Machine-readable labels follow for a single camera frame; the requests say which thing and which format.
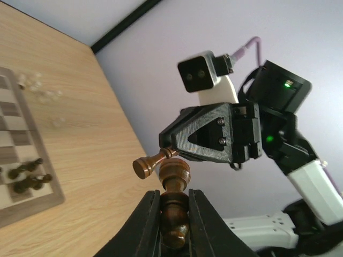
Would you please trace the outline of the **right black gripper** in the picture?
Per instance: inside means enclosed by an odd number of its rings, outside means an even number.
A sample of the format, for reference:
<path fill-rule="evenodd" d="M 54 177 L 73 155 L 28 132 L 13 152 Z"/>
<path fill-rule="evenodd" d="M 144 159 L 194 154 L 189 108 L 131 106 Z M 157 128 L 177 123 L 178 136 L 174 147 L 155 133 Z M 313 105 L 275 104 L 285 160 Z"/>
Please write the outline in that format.
<path fill-rule="evenodd" d="M 160 132 L 159 146 L 189 161 L 241 164 L 257 159 L 263 152 L 259 106 L 234 104 L 233 112 L 226 102 L 184 108 Z"/>

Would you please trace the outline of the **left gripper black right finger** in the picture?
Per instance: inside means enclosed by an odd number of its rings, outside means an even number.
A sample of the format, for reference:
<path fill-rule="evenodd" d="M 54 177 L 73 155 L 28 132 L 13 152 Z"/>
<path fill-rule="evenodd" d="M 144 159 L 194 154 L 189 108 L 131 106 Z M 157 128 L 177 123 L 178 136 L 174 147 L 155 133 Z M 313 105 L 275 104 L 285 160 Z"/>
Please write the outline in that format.
<path fill-rule="evenodd" d="M 190 256 L 257 256 L 226 225 L 201 190 L 189 190 L 189 219 Z"/>

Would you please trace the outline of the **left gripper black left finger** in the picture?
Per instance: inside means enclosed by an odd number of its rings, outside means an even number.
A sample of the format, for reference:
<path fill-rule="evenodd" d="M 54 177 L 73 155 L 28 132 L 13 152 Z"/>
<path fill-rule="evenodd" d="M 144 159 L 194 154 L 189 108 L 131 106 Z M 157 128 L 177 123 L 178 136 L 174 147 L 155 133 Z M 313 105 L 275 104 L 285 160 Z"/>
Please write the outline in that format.
<path fill-rule="evenodd" d="M 119 232 L 95 256 L 159 257 L 160 191 L 148 191 Z"/>

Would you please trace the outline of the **dark chess piece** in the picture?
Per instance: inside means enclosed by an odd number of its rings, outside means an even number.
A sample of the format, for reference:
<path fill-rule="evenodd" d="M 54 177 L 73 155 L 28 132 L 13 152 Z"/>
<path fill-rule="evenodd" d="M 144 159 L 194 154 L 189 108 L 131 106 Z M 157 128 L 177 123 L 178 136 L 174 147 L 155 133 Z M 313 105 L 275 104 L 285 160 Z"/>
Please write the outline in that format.
<path fill-rule="evenodd" d="M 170 159 L 178 154 L 178 151 L 171 148 L 160 148 L 159 152 L 154 156 L 140 157 L 134 160 L 132 167 L 140 179 L 146 179 L 163 160 Z"/>
<path fill-rule="evenodd" d="M 162 161 L 159 179 L 165 189 L 161 194 L 160 232 L 163 243 L 172 249 L 185 245 L 189 231 L 189 198 L 184 193 L 190 182 L 190 167 L 182 159 Z"/>
<path fill-rule="evenodd" d="M 18 194 L 26 192 L 29 188 L 40 190 L 44 184 L 51 182 L 52 179 L 51 174 L 46 174 L 41 177 L 29 175 L 25 179 L 14 183 L 13 190 Z"/>
<path fill-rule="evenodd" d="M 16 179 L 21 173 L 25 171 L 33 172 L 36 168 L 43 163 L 42 158 L 37 158 L 34 161 L 24 163 L 18 166 L 15 169 L 12 169 L 8 172 L 9 179 Z"/>

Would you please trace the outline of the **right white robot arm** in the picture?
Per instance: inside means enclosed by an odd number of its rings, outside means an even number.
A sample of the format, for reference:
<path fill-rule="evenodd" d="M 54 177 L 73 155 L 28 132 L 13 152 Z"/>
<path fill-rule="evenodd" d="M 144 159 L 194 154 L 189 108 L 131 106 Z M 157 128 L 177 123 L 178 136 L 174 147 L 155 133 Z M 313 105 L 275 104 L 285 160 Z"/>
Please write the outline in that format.
<path fill-rule="evenodd" d="M 296 111 L 311 83 L 266 61 L 252 71 L 232 103 L 181 110 L 159 145 L 192 161 L 242 163 L 266 154 L 301 196 L 275 215 L 226 220 L 261 256 L 342 256 L 342 196 L 307 139 Z"/>

